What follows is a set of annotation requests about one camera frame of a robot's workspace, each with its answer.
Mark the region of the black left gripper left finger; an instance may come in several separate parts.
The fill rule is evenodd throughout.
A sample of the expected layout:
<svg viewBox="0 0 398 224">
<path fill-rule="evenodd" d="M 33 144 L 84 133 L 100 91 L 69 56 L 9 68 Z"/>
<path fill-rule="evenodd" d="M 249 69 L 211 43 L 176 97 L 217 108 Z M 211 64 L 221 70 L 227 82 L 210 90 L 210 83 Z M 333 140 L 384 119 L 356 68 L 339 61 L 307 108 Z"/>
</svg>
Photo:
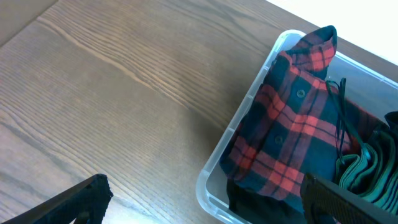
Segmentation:
<svg viewBox="0 0 398 224">
<path fill-rule="evenodd" d="M 107 176 L 96 174 L 3 224 L 101 224 L 112 197 Z"/>
</svg>

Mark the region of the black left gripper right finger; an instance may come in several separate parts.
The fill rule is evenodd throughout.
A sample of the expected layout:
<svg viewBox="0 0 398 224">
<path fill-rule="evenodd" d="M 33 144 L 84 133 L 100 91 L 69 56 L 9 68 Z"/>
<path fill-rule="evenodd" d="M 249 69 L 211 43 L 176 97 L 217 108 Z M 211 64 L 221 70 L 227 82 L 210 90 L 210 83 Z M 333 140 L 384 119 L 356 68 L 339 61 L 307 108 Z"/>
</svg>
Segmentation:
<svg viewBox="0 0 398 224">
<path fill-rule="evenodd" d="M 322 217 L 331 217 L 340 223 L 397 223 L 395 215 L 310 173 L 305 174 L 300 195 L 309 223 L 321 223 Z"/>
</svg>

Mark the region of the dark green garment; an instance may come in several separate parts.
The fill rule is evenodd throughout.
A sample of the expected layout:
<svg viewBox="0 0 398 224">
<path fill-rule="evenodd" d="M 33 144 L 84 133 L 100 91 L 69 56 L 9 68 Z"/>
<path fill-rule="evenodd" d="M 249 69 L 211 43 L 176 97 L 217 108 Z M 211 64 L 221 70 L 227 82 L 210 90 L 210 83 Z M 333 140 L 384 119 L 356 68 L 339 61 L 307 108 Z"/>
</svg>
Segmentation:
<svg viewBox="0 0 398 224">
<path fill-rule="evenodd" d="M 397 215 L 397 126 L 375 130 L 364 145 L 368 156 L 347 154 L 336 161 L 335 183 Z"/>
</svg>

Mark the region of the black garment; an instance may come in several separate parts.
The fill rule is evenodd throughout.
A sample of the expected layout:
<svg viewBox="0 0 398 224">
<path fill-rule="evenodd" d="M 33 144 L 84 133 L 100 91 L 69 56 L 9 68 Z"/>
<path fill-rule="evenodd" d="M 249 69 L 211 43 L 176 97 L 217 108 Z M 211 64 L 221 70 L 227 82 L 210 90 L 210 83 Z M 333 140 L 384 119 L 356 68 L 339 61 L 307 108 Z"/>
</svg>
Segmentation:
<svg viewBox="0 0 398 224">
<path fill-rule="evenodd" d="M 304 215 L 283 201 L 248 192 L 227 181 L 229 210 L 250 223 L 307 224 Z"/>
</svg>

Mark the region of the red navy plaid shirt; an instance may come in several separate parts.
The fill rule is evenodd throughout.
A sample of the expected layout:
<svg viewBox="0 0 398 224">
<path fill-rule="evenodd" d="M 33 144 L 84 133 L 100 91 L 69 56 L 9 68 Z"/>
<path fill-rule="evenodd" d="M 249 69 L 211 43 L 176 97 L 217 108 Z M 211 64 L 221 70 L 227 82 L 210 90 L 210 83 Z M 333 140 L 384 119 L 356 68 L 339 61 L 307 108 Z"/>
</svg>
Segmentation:
<svg viewBox="0 0 398 224">
<path fill-rule="evenodd" d="M 360 152 L 352 134 L 336 137 L 337 90 L 326 86 L 326 75 L 337 41 L 326 26 L 276 56 L 220 158 L 228 179 L 302 210 L 304 175 L 332 179 L 339 152 Z"/>
</svg>

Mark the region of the clear plastic storage bin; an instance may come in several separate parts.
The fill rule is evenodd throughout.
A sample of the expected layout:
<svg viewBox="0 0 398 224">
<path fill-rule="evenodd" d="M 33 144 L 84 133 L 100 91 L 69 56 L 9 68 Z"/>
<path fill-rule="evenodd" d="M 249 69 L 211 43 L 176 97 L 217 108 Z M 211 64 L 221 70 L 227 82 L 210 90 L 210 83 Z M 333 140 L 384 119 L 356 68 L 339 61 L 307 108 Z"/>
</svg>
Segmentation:
<svg viewBox="0 0 398 224">
<path fill-rule="evenodd" d="M 287 30 L 197 180 L 197 199 L 225 223 L 305 223 L 300 186 L 308 172 L 332 180 L 339 156 L 359 156 L 338 128 L 334 99 L 346 80 L 346 117 L 367 141 L 397 110 L 397 83 L 339 53 L 332 26 Z"/>
</svg>

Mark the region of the dark navy garment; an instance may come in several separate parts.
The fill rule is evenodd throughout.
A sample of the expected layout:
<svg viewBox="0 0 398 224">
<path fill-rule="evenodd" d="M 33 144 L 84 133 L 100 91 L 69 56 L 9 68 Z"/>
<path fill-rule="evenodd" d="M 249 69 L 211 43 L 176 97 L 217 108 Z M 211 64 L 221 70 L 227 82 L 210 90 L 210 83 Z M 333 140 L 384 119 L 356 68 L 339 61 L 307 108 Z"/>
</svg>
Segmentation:
<svg viewBox="0 0 398 224">
<path fill-rule="evenodd" d="M 389 128 L 391 130 L 397 131 L 398 127 L 398 111 L 392 111 L 384 116 Z"/>
</svg>

